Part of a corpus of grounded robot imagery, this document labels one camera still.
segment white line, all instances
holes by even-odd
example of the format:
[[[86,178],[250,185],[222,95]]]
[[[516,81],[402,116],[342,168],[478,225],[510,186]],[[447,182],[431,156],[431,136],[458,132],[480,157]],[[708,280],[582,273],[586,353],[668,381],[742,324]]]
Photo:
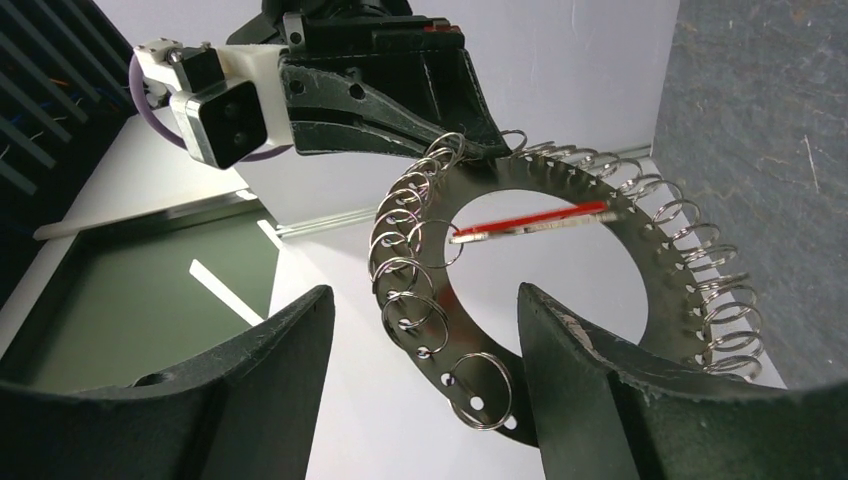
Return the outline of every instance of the white line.
[[[227,286],[224,285],[218,277],[216,277],[196,259],[191,261],[188,273],[196,278],[197,281],[206,287],[207,290],[212,292],[213,295],[218,297],[218,300],[224,302],[224,305],[230,307],[232,311],[236,312],[236,315],[250,324],[250,326],[255,327],[265,321],[265,319],[254,312],[253,309],[244,303],[242,299],[236,296],[232,290],[227,288]]]
[[[816,186],[816,193],[821,193],[819,189],[819,177],[816,175],[816,166],[813,165],[813,152],[810,150],[810,140],[804,135],[804,144],[807,146],[807,158],[810,159],[810,169],[813,170],[813,184]]]
[[[271,223],[268,220],[259,220],[256,222],[259,225],[259,228],[262,230],[265,235],[268,236],[268,240],[271,240],[271,243],[274,244],[278,249],[283,248],[283,242],[280,240],[280,237],[277,236],[277,230],[271,226]]]

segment screw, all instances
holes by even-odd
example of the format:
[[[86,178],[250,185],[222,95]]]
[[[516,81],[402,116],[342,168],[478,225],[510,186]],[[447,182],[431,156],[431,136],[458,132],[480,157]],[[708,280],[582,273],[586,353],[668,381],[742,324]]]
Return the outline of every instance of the screw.
[[[169,63],[180,63],[183,60],[183,53],[176,48],[172,49],[168,52],[168,62]]]

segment red bar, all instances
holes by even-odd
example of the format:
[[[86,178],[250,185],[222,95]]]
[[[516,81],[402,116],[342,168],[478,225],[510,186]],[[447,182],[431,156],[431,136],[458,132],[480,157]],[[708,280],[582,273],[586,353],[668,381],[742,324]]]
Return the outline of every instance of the red bar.
[[[523,227],[534,223],[561,220],[568,217],[576,217],[578,215],[590,215],[593,213],[605,212],[609,206],[606,202],[588,202],[576,205],[574,207],[560,208],[548,212],[534,213],[523,217],[515,217],[497,222],[481,223],[468,228],[463,228],[454,232],[453,236],[469,235],[472,233],[487,233],[496,232],[499,230],[508,230],[511,228]]]

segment metal ring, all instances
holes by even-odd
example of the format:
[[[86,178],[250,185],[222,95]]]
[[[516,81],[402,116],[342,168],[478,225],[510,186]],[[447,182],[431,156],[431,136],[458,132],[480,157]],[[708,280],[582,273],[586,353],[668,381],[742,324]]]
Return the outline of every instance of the metal ring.
[[[423,317],[421,317],[421,319],[418,320],[418,321],[413,322],[413,321],[410,320],[409,324],[404,325],[404,326],[400,326],[400,328],[402,330],[411,330],[413,328],[420,327],[421,325],[423,325],[427,322],[427,320],[430,318],[430,313],[432,313],[432,312],[436,312],[436,314],[442,320],[442,325],[445,327],[445,340],[442,342],[442,344],[439,345],[436,349],[433,349],[433,350],[431,350],[427,347],[423,347],[423,348],[426,349],[425,350],[426,354],[427,354],[426,356],[421,355],[422,350],[421,350],[421,347],[419,347],[418,358],[424,360],[426,358],[429,358],[431,355],[435,355],[435,354],[441,352],[447,346],[448,341],[450,340],[450,327],[448,326],[448,314],[447,314],[447,312],[445,312],[445,310],[442,308],[442,306],[439,305],[438,302],[436,302],[432,298],[424,297],[424,296],[419,295],[415,292],[410,292],[410,291],[398,292],[397,294],[391,296],[388,299],[388,301],[385,303],[385,305],[382,306],[382,309],[380,311],[380,318],[383,321],[383,328],[386,330],[386,333],[389,334],[389,338],[391,338],[397,346],[403,348],[403,345],[401,345],[401,343],[400,343],[400,339],[397,338],[397,335],[395,334],[394,329],[392,328],[391,323],[389,322],[389,314],[388,314],[387,309],[388,309],[389,305],[391,305],[392,303],[399,302],[400,300],[402,300],[404,298],[414,298],[416,300],[420,300],[426,306],[430,307],[430,312],[427,313],[427,315],[424,315]]]
[[[577,163],[566,162],[566,163],[574,165],[575,167],[577,167],[581,170],[586,170],[586,171],[591,170],[592,166],[595,165],[595,158],[599,154],[598,151],[593,149],[593,148],[576,148],[576,149],[571,150],[570,152],[566,153],[565,158],[568,158],[568,157],[571,157],[571,156],[574,156],[574,155],[579,155],[581,153],[585,153],[586,156],[583,157],[582,159],[580,159],[579,162],[577,162]]]
[[[430,177],[428,177],[427,174],[424,173],[424,172],[404,173],[397,180],[395,180],[395,183],[392,185],[392,188],[389,189],[389,193],[393,192],[395,187],[397,187],[402,182],[409,180],[411,178],[414,178],[414,177],[420,177],[424,181],[424,184],[423,185],[415,185],[414,182],[409,182],[409,184],[407,184],[407,185],[400,185],[400,186],[403,187],[403,188],[409,188],[409,189],[415,190],[420,195],[420,200],[423,200],[423,201],[426,202],[427,201],[427,195],[429,194],[429,192],[431,190],[432,184],[430,183]],[[408,202],[414,202],[415,200],[416,199],[408,200],[407,203]]]
[[[414,199],[409,200],[409,199],[398,198],[399,194],[403,194],[403,193],[411,194],[414,197]],[[377,211],[378,212],[383,211],[383,208],[386,206],[386,203],[389,202],[390,200],[395,200],[395,203],[397,203],[398,206],[401,206],[401,207],[409,205],[410,203],[418,202],[418,208],[416,208],[415,210],[410,210],[415,215],[420,214],[421,209],[424,208],[424,200],[421,198],[421,195],[419,195],[417,191],[415,191],[411,188],[401,188],[401,189],[395,190],[394,192],[391,192],[388,195],[386,195],[385,198],[383,198],[383,201],[380,202],[380,206],[377,207]]]
[[[651,222],[656,225],[665,225],[668,222],[674,221],[675,218],[679,217],[681,213],[683,213],[683,208],[689,205],[690,207],[695,209],[694,218],[691,219],[692,223],[698,223],[701,221],[701,207],[698,206],[697,203],[692,200],[687,200],[685,198],[680,198],[677,200],[672,200],[662,207],[657,209],[657,213],[654,214],[653,218],[651,218]],[[662,218],[662,215],[671,210],[674,207],[679,207],[673,214],[671,214],[668,218]]]
[[[395,243],[391,243],[389,245],[383,244],[382,241],[384,239],[392,237],[392,236],[400,237],[400,241],[395,242]],[[380,235],[378,235],[377,238],[375,238],[373,242],[371,242],[371,248],[368,250],[368,275],[371,277],[372,282],[374,281],[374,271],[377,269],[377,264],[374,262],[374,251],[376,250],[376,248],[378,246],[383,247],[383,248],[392,248],[392,247],[395,247],[395,246],[400,245],[400,244],[406,245],[407,248],[410,249],[410,255],[413,255],[412,247],[410,246],[410,243],[409,243],[407,236],[398,232],[398,231],[390,230],[388,232],[383,232]],[[391,273],[392,271],[394,271],[394,270],[389,270],[389,271],[386,271],[385,273]]]
[[[630,180],[627,180],[626,182],[622,183],[618,187],[618,190],[621,192],[622,195],[624,195],[627,198],[630,198],[631,200],[633,200],[635,202],[639,198],[642,198],[640,195],[644,192],[644,186],[643,186],[636,193],[633,193],[633,190],[636,188],[637,185],[641,184],[642,182],[647,182],[649,180],[662,180],[662,179],[663,179],[662,175],[660,175],[658,173],[646,173],[646,174],[639,175],[637,177],[633,177]]]
[[[377,270],[374,272],[374,276],[372,277],[372,280],[371,280],[371,292],[375,296],[377,295],[377,292],[379,291],[378,282],[380,281],[380,278],[387,273],[395,272],[395,271],[398,271],[398,270],[401,269],[401,268],[394,268],[392,270],[388,270],[389,268],[391,268],[392,266],[397,265],[397,264],[408,265],[408,266],[413,268],[412,280],[410,280],[409,285],[407,285],[404,288],[399,288],[398,290],[408,291],[409,289],[411,289],[415,285],[415,283],[418,281],[418,273],[423,273],[424,278],[427,279],[427,285],[430,287],[431,296],[436,295],[436,289],[433,287],[433,277],[431,277],[430,274],[427,273],[427,270],[424,268],[423,265],[418,263],[417,260],[414,260],[414,259],[409,258],[409,257],[392,257],[392,258],[386,260],[385,262],[381,263],[380,266],[377,267]]]
[[[429,170],[429,171],[428,170],[419,170],[421,167],[424,167],[426,165],[430,165],[434,168],[432,170]],[[409,168],[407,168],[406,171],[404,171],[403,173],[406,174],[406,173],[412,173],[412,172],[421,172],[425,175],[435,175],[435,174],[439,173],[439,170],[441,170],[441,169],[442,169],[441,162],[439,162],[435,158],[423,157],[423,158],[416,160],[415,163],[410,165]]]
[[[712,260],[711,256],[715,255],[717,253],[722,254],[722,256],[720,256],[718,258],[718,260]],[[685,268],[687,270],[689,270],[690,272],[693,272],[693,273],[703,272],[705,270],[712,270],[714,268],[718,268],[718,267],[724,265],[728,261],[736,258],[736,255],[738,253],[739,253],[739,249],[737,249],[735,245],[730,245],[730,244],[726,244],[726,243],[721,244],[721,245],[712,245],[712,246],[709,246],[707,248],[698,248],[694,252],[686,255],[683,258],[683,263],[684,263]],[[695,263],[696,261],[701,260],[702,258],[706,258],[706,257],[710,257],[710,258],[708,258],[708,260],[712,260],[712,261],[705,263],[703,265],[697,265],[697,266],[694,266],[694,267],[692,266],[692,264]]]
[[[731,308],[738,308],[739,311],[727,317],[716,318],[718,317],[718,314],[725,310],[730,310]],[[757,318],[756,322],[751,322],[751,320],[747,318],[751,313],[753,313],[753,316]],[[743,318],[748,321],[748,325],[750,325],[754,332],[760,333],[763,328],[763,315],[753,305],[738,301],[722,303],[718,307],[710,310],[710,312],[704,316],[704,324],[702,328],[706,330],[713,325],[727,325]]]
[[[436,149],[439,147],[439,145],[442,142],[444,142],[445,140],[447,140],[448,138],[456,138],[457,141],[459,142],[459,146],[455,150],[452,149],[453,155],[451,155],[451,159],[450,159],[450,161],[448,161],[447,165],[442,167],[443,171],[448,170],[451,167],[453,167],[454,165],[456,165],[456,163],[459,162],[459,160],[462,158],[462,156],[465,155],[465,135],[462,135],[461,133],[456,133],[456,132],[448,132],[448,133],[442,135],[441,137],[437,138],[433,143],[430,144],[429,147],[427,147],[427,150],[424,151],[425,157],[430,156],[430,154],[435,152]]]
[[[700,238],[698,238],[699,230],[709,230],[711,232],[709,238],[707,238],[706,240],[701,240]],[[695,240],[700,242],[700,245],[698,245],[697,247],[686,249],[679,248],[677,245],[675,245],[674,247],[677,248],[677,251],[680,252],[681,255],[686,256],[698,250],[713,246],[713,244],[718,241],[719,237],[721,237],[721,230],[718,228],[718,225],[714,223],[696,223],[694,225],[689,225],[688,227],[683,227],[677,232],[675,232],[675,234],[672,235],[670,238],[670,243],[674,245],[675,242],[683,240],[684,238],[693,234],[695,235]]]
[[[395,215],[406,215],[408,218],[404,221],[400,221],[400,220],[398,220],[397,218],[394,217]],[[382,215],[380,215],[379,217],[377,217],[377,220],[374,221],[375,229],[382,222],[386,222],[389,225],[397,225],[398,223],[408,223],[408,222],[418,223],[418,215],[410,212],[409,210],[407,210],[405,208],[393,208],[393,209],[389,210],[388,212],[385,212]]]
[[[475,430],[496,430],[498,428],[501,428],[507,422],[507,420],[509,420],[510,415],[512,415],[512,378],[509,376],[509,370],[506,369],[506,366],[503,364],[503,362],[501,362],[498,357],[492,355],[491,353],[466,353],[465,355],[459,357],[456,363],[453,364],[453,367],[451,367],[450,371],[448,372],[448,375],[450,375],[450,377],[452,378],[456,378],[456,369],[459,367],[459,365],[462,362],[468,360],[469,358],[475,357],[487,360],[489,363],[494,365],[503,377],[504,382],[506,382],[507,394],[509,398],[507,400],[506,412],[504,412],[503,416],[497,422],[483,423],[480,420],[472,417],[469,413],[466,413],[465,410],[459,408],[454,402],[450,402],[451,408],[453,409],[456,416],[459,417],[459,419],[462,421],[462,423],[468,425],[469,427]]]
[[[727,286],[721,287],[718,290],[713,291],[713,293],[707,295],[704,298],[704,301],[701,303],[701,310],[703,310],[705,312],[711,310],[709,308],[709,306],[712,302],[719,299],[722,295],[726,295],[728,293],[731,293],[733,291],[738,291],[738,290],[747,291],[751,295],[751,300],[748,302],[750,305],[753,306],[757,303],[757,291],[754,290],[752,287],[750,287],[748,285],[743,285],[743,284],[737,283],[737,284],[727,285]]]
[[[752,365],[754,370],[744,377],[739,374],[733,374],[745,379],[746,382],[752,382],[763,371],[763,364],[756,357],[750,355],[733,355],[725,357],[715,362],[704,365],[701,369],[705,373],[723,374],[730,373],[745,366]]]
[[[421,243],[423,241],[422,239],[424,238],[424,236],[421,233],[421,231],[422,231],[421,229],[424,227],[424,225],[427,225],[428,223],[443,223],[443,224],[447,225],[448,227],[453,228],[454,231],[459,231],[459,228],[457,228],[456,225],[454,225],[451,222],[448,222],[447,220],[430,219],[430,220],[424,220],[423,222],[418,222],[417,225],[412,227],[412,230],[409,231],[409,235],[407,236],[407,242],[410,245],[410,250],[412,249],[412,234],[417,232],[418,233],[418,247],[417,247],[417,249],[420,251]],[[451,260],[449,262],[445,262],[442,265],[424,265],[424,266],[427,267],[427,268],[436,268],[436,269],[448,268],[449,266],[453,265],[454,262],[459,260],[459,257],[460,257],[460,255],[462,255],[462,250],[464,248],[465,248],[465,244],[460,243],[459,244],[459,252],[457,252],[456,256],[453,257],[453,260]]]
[[[696,283],[692,288],[697,292],[709,292],[712,290],[717,290],[721,287],[726,287],[727,285],[733,285],[736,283],[741,283],[750,278],[751,275],[748,272],[742,273],[733,273],[730,275],[720,275],[715,278],[711,278],[709,280],[704,280]]]
[[[676,183],[674,183],[670,180],[665,180],[664,178],[660,177],[658,180],[654,180],[654,181],[651,181],[651,182],[648,182],[648,183],[642,185],[642,188],[640,188],[632,197],[630,197],[630,199],[633,200],[634,202],[637,202],[637,201],[653,194],[654,192],[659,190],[659,188],[663,185],[665,185],[666,187],[668,187],[669,190],[671,190],[671,196],[674,197],[675,199],[683,198],[683,190],[680,188],[680,186],[678,184],[676,184]]]
[[[606,180],[607,178],[612,177],[613,175],[618,173],[619,170],[621,170],[621,168],[626,165],[632,165],[636,167],[636,176],[642,175],[642,165],[640,165],[639,162],[631,158],[619,158],[617,160],[605,164],[604,168],[600,172],[598,172],[596,177],[600,180]]]
[[[524,147],[527,146],[527,141],[529,140],[527,138],[527,134],[524,133],[524,130],[503,130],[500,132],[500,134],[501,137],[505,137],[507,135],[521,135],[521,143],[519,143],[517,147],[512,149],[512,153],[523,150]]]
[[[726,344],[728,342],[733,342],[733,341],[740,340],[740,339],[742,341],[739,342],[739,343],[732,344],[729,347],[723,346],[724,344]],[[762,355],[763,352],[765,351],[765,345],[763,344],[763,337],[760,336],[759,333],[752,332],[750,330],[738,330],[738,331],[735,331],[735,332],[725,333],[724,335],[721,335],[720,337],[714,338],[713,341],[711,341],[710,343],[707,344],[707,348],[704,349],[703,354],[706,354],[707,352],[710,352],[710,351],[723,352],[723,353],[737,352],[739,350],[742,350],[743,348],[748,347],[749,345],[751,345],[754,342],[759,342],[759,344],[757,345],[757,348],[755,348],[753,352],[747,353],[746,355],[749,355],[749,356],[755,357],[755,358],[759,358],[759,356]]]

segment wire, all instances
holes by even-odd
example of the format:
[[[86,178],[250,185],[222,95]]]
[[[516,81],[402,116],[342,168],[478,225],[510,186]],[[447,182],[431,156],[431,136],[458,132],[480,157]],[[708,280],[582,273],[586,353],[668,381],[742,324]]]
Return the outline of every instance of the wire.
[[[141,71],[141,65],[138,63],[138,58],[135,55],[133,55],[130,60],[129,84],[130,96],[132,97],[133,104],[138,110],[139,115],[141,115],[141,118],[143,118],[144,121],[150,125],[150,128],[156,131],[156,133],[162,136],[165,140],[185,150],[185,141],[182,137],[169,130],[168,127],[159,121],[159,118],[156,117],[153,110],[150,108],[150,104],[147,103],[147,97],[144,94],[144,74]],[[255,162],[259,160],[267,160],[269,158],[276,157],[290,148],[291,145],[281,145],[264,152],[251,153],[244,157],[242,161]]]

